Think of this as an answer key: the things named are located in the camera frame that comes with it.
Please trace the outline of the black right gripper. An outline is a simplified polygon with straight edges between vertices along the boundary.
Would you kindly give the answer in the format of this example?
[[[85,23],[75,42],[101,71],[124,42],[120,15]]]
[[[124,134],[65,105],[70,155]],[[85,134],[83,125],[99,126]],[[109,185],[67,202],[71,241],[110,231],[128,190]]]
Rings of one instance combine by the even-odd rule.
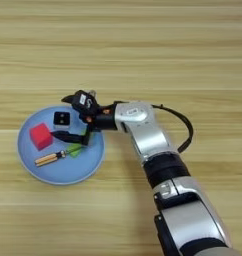
[[[74,95],[68,95],[62,98],[61,101],[72,103],[73,99]],[[115,124],[115,110],[116,104],[113,103],[107,106],[98,106],[93,114],[83,111],[79,114],[79,117],[84,123],[88,124],[83,134],[70,133],[67,128],[56,128],[51,131],[51,135],[65,143],[87,146],[92,131],[117,129]]]

